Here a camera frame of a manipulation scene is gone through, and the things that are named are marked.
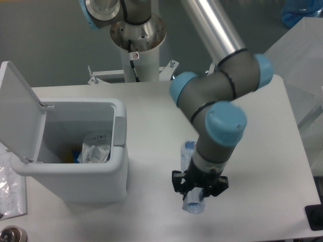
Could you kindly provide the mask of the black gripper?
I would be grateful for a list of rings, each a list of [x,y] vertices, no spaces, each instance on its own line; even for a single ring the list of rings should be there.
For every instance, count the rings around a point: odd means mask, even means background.
[[[172,185],[174,191],[183,196],[182,200],[196,187],[203,188],[203,198],[217,197],[229,187],[228,177],[221,174],[222,171],[217,172],[213,168],[209,172],[202,171],[192,158],[185,171],[172,171]]]

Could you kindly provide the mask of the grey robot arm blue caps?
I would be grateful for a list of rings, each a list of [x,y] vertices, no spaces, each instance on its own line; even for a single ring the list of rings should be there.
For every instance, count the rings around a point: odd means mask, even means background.
[[[263,54],[251,54],[219,1],[182,1],[216,70],[200,77],[179,74],[170,95],[199,134],[188,168],[172,172],[175,192],[186,197],[201,188],[201,198],[218,196],[229,184],[222,172],[243,137],[247,118],[233,104],[269,84],[273,67]],[[111,28],[115,44],[126,52],[136,82],[142,80],[138,60],[164,40],[164,30],[151,11],[151,1],[80,1],[87,23]]]

